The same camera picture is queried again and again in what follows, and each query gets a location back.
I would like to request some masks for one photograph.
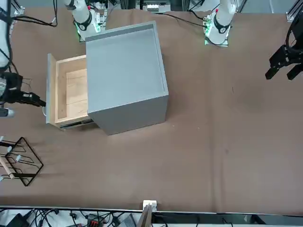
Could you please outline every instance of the wooden stick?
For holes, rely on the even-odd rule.
[[[0,163],[3,165],[3,168],[5,169],[5,171],[8,173],[9,177],[11,179],[14,179],[15,176],[14,176],[14,173],[11,172],[11,170],[8,168],[8,166],[6,165],[5,163],[5,159],[3,157],[0,157]]]

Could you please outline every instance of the black cable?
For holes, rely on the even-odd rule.
[[[103,222],[104,224],[108,224],[108,223],[109,223],[109,221],[110,221],[110,215],[112,215],[112,216],[113,216],[113,219],[114,219],[114,215],[113,215],[113,213],[112,213],[112,212],[110,212],[110,213],[109,213],[109,218],[108,218],[108,221]]]
[[[219,6],[220,4],[218,4],[215,8],[213,8],[212,12]]]
[[[49,211],[47,211],[47,213],[45,213],[46,215],[48,215],[49,213],[51,213],[53,211],[53,209],[51,209],[51,210],[49,210]],[[36,223],[36,226],[37,226],[37,218],[41,215],[41,214],[38,214],[37,215],[37,212],[38,212],[38,210],[36,211],[36,216],[35,216],[35,218],[34,218],[34,220],[30,223],[30,227],[33,225],[33,223],[35,222]]]
[[[48,213],[46,214],[46,211],[45,211],[45,210],[43,210],[42,212],[41,212],[41,211],[39,211],[39,212],[40,212],[40,214],[42,215],[42,218],[41,218],[42,223],[43,223],[43,221],[45,220],[45,221],[47,222],[48,226],[49,226],[49,227],[52,227],[51,224],[49,224],[48,219],[47,219]]]
[[[84,215],[81,210],[80,210],[80,213],[83,215],[83,217],[85,217],[85,219],[87,219],[88,215]]]
[[[197,26],[201,26],[201,27],[207,28],[206,25],[197,24],[197,23],[194,23],[194,22],[191,22],[191,21],[188,21],[188,20],[185,20],[185,19],[182,19],[182,18],[173,16],[173,15],[170,15],[170,14],[163,14],[163,15],[170,16],[170,17],[173,17],[173,18],[175,18],[175,19],[183,20],[183,21],[185,21],[185,22],[187,22],[187,23],[190,23],[190,24],[192,24],[192,25],[197,25]]]
[[[99,226],[100,225],[99,211],[97,211],[97,217],[98,217],[98,226]]]
[[[192,8],[190,8],[188,11],[191,11],[193,8],[195,8],[197,5],[199,5],[199,3],[201,3],[201,2],[205,2],[205,0],[200,0],[199,2],[197,2]]]
[[[119,214],[119,215],[116,216],[116,217],[113,215],[113,220],[110,222],[110,224],[109,224],[107,227],[110,227],[111,225],[112,225],[113,227],[116,227],[116,226],[113,225],[113,223],[114,223],[114,218],[119,218],[119,217],[121,217],[121,215],[123,215],[123,214],[125,214],[125,212],[122,212],[121,214]]]
[[[193,13],[195,15],[196,18],[203,20],[203,17],[199,17],[194,11],[189,10],[189,12]]]
[[[23,22],[29,22],[29,23],[44,25],[44,26],[57,27],[58,26],[58,18],[57,18],[58,0],[53,0],[53,10],[54,10],[55,21],[56,21],[55,24],[53,24],[53,22],[47,23],[47,22],[42,21],[40,19],[30,17],[30,16],[26,16],[26,15],[12,17],[12,19],[17,20],[17,21],[23,21]]]
[[[6,55],[6,53],[5,53],[2,49],[0,49],[0,52],[4,55],[4,57],[6,57],[6,58],[8,59],[8,61],[13,65],[13,67],[14,67],[14,69],[15,69],[15,72],[19,75],[18,70],[17,70],[15,64],[13,63],[12,59],[9,58],[8,55]]]
[[[222,218],[223,224],[229,224],[233,227],[233,224],[231,222],[227,222],[224,218]]]
[[[72,221],[74,222],[75,226],[77,226],[77,224],[76,224],[76,222],[75,222],[75,219],[74,219],[74,216],[73,216],[73,213],[72,213],[72,211],[71,211],[71,213],[70,213],[70,216],[71,216],[71,218],[72,218]]]

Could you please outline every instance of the black metal rack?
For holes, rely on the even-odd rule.
[[[17,142],[2,140],[0,146],[10,149],[6,154],[0,154],[0,157],[5,158],[5,164],[8,164],[8,168],[14,171],[11,173],[13,179],[21,180],[25,187],[29,186],[44,166],[40,158],[24,137],[20,137]],[[30,173],[24,172],[24,169],[29,169],[29,166],[31,167]],[[0,177],[1,180],[12,179],[9,174]]]

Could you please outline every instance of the brown table surface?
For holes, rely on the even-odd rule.
[[[53,19],[50,8],[26,14]],[[18,22],[12,36],[13,61],[43,99],[47,54],[85,54],[71,13],[59,9],[58,20],[57,28]],[[26,137],[45,167],[29,187],[1,182],[0,204],[140,209],[151,199],[160,210],[300,213],[303,78],[287,81],[284,69],[265,80],[290,25],[285,15],[236,15],[228,48],[204,46],[198,26],[139,10],[114,10],[108,28],[151,20],[169,87],[167,121],[112,136],[95,125],[61,131],[45,124],[42,108],[13,104],[16,116],[0,119],[0,134]]]

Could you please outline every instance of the open drawer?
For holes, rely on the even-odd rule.
[[[46,123],[60,129],[91,123],[86,55],[61,61],[48,54]]]

